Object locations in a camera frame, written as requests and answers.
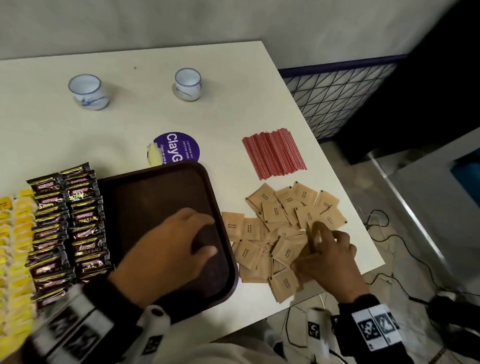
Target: plastic tray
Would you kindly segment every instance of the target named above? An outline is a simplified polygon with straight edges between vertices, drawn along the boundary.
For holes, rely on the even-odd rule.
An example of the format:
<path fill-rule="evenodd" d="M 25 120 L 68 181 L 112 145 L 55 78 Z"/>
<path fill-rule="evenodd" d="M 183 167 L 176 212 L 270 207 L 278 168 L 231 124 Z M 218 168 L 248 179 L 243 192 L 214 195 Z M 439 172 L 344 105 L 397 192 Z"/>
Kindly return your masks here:
<path fill-rule="evenodd" d="M 192 251 L 214 245 L 218 253 L 196 280 L 155 302 L 172 322 L 196 315 L 232 295 L 238 282 L 237 264 L 208 174 L 200 163 L 171 163 L 104 178 L 98 185 L 104 199 L 107 245 L 114 264 L 147 231 L 182 207 L 214 217 L 215 225 L 198 233 Z"/>

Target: floor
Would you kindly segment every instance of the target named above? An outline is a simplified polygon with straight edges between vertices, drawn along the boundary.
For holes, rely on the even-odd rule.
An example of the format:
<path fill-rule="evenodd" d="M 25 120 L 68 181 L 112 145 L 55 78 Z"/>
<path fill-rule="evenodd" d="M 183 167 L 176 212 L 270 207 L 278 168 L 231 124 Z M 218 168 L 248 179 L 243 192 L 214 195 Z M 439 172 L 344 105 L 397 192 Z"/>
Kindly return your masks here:
<path fill-rule="evenodd" d="M 365 162 L 355 166 L 349 165 L 334 142 L 324 143 L 321 147 L 350 200 L 357 207 L 360 218 L 366 221 L 367 216 L 364 214 L 368 214 L 376 208 L 385 211 L 389 215 L 390 224 L 385 228 L 381 228 L 381 230 L 378 227 L 372 227 L 372 237 L 376 240 L 382 240 L 384 236 L 397 233 L 405 239 L 409 250 L 413 254 L 421 256 L 419 250 L 416 249 L 415 240 L 411 238 L 409 233 L 415 228 L 413 222 L 398 213 L 398 202 L 389 192 L 388 187 L 373 164 Z M 372 219 L 376 220 L 371 220 L 371 222 L 378 222 L 378 218 L 382 220 L 382 224 L 385 223 L 383 216 L 372 216 Z M 370 284 L 377 273 L 384 273 L 397 278 L 411 296 L 429 300 L 434 295 L 435 288 L 428 272 L 408 254 L 401 240 L 391 238 L 387 242 L 375 244 L 385 261 L 385 265 L 366 273 L 364 278 L 367 283 Z M 400 285 L 386 277 L 380 276 L 371 285 L 371 292 L 381 302 L 386 303 L 390 307 L 401 327 L 404 344 L 414 362 L 416 364 L 428 363 L 442 348 L 442 343 L 438 334 L 429 323 L 425 308 L 421 304 L 409 301 Z M 297 348 L 288 343 L 287 324 L 291 342 L 299 346 L 305 346 L 306 311 L 308 308 L 322 307 L 323 301 L 325 308 L 329 309 L 333 314 L 338 314 L 338 306 L 335 299 L 326 292 L 320 296 L 321 298 L 315 296 L 292 307 L 288 322 L 286 320 L 287 310 L 267 318 L 267 322 L 284 339 L 285 354 L 289 363 L 309 364 L 312 362 L 312 356 L 307 349 Z M 477 363 L 458 354 L 455 354 L 455 356 L 456 358 L 451 352 L 446 352 L 438 363 Z M 355 363 L 353 358 L 345 359 L 349 363 Z M 318 362 L 340 363 L 337 358 L 332 358 L 330 361 L 318 360 Z"/>

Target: wire mesh panel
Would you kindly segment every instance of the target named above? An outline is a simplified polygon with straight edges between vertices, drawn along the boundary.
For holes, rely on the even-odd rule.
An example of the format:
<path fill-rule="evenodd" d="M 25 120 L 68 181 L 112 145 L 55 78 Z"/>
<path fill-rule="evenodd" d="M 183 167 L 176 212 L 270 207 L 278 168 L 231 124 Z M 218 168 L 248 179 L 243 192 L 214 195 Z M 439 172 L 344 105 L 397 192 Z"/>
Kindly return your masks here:
<path fill-rule="evenodd" d="M 284 77 L 317 140 L 331 138 L 395 69 L 396 63 Z"/>

